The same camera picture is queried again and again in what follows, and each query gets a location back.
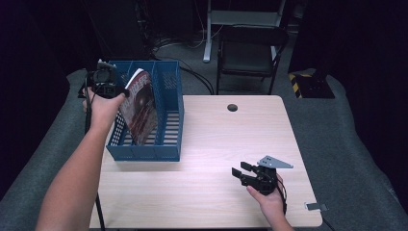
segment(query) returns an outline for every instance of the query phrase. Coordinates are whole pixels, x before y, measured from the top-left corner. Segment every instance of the black chair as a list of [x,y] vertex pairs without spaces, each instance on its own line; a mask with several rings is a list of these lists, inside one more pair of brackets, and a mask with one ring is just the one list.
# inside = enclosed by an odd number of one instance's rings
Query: black chair
[[223,26],[219,35],[216,94],[221,74],[231,75],[228,78],[234,75],[262,77],[261,81],[270,77],[268,94],[271,94],[281,53],[288,39],[288,33],[279,27]]

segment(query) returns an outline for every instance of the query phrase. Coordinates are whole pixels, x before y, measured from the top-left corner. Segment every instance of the wooden table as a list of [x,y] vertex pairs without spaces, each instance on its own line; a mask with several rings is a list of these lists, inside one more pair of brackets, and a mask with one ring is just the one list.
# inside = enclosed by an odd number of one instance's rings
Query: wooden table
[[[227,110],[229,104],[238,110]],[[268,227],[231,167],[266,155],[293,165],[278,168],[293,227],[320,226],[319,211],[285,106],[273,95],[186,95],[181,161],[115,162],[105,150],[99,196],[107,228]],[[93,209],[91,228],[99,219]]]

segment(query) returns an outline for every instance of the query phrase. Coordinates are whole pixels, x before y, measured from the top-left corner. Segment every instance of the blue plastic basket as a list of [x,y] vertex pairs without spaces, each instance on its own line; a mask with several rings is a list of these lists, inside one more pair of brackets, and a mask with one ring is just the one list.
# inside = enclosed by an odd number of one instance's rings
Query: blue plastic basket
[[144,145],[134,145],[121,114],[116,116],[107,148],[115,161],[180,161],[184,103],[178,62],[110,61],[116,65],[116,84],[125,86],[142,68],[152,77],[158,126]]

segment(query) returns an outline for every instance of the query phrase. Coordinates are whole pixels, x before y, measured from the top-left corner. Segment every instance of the magazine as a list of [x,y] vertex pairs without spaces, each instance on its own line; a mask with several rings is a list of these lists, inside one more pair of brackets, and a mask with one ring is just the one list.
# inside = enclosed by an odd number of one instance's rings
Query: magazine
[[125,87],[129,97],[120,105],[135,145],[142,145],[157,127],[157,111],[150,74],[139,68]]

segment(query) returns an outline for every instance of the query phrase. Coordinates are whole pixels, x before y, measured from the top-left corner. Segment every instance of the hand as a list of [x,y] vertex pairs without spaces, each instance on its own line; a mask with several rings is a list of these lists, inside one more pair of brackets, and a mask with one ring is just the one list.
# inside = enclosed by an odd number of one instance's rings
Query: hand
[[[90,128],[104,129],[109,131],[114,123],[115,116],[120,104],[123,103],[126,96],[124,93],[112,99],[103,98],[95,94],[91,88],[88,88],[89,102],[92,108],[92,117]],[[84,111],[87,109],[87,100],[84,100]]]
[[[282,177],[279,174],[276,175],[279,181],[283,183]],[[283,191],[283,185],[279,181],[279,189]],[[285,214],[283,213],[283,201],[277,189],[275,189],[269,195],[262,195],[251,186],[247,186],[246,189],[252,195],[252,197],[258,201],[259,205],[261,206],[262,213],[264,214],[265,218],[267,218],[273,230],[292,230],[285,218]]]

